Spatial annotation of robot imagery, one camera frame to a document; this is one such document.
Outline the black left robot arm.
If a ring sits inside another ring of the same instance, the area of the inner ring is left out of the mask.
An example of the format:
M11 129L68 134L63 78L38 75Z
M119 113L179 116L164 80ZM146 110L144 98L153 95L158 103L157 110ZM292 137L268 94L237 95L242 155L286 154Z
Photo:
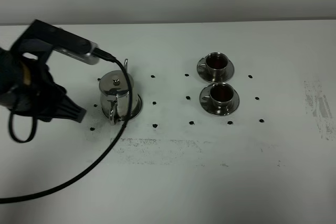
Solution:
M75 104L67 90L56 84L49 72L47 60L54 48L31 53L1 49L1 105L14 115L50 122L67 119L81 122L86 110Z

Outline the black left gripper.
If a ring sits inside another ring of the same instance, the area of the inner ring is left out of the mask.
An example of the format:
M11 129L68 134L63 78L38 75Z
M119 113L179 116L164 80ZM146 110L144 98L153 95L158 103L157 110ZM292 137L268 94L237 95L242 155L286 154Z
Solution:
M39 53L36 59L5 54L5 107L11 116L81 123L87 110L75 104L66 89L54 82L46 64L49 57L48 53Z

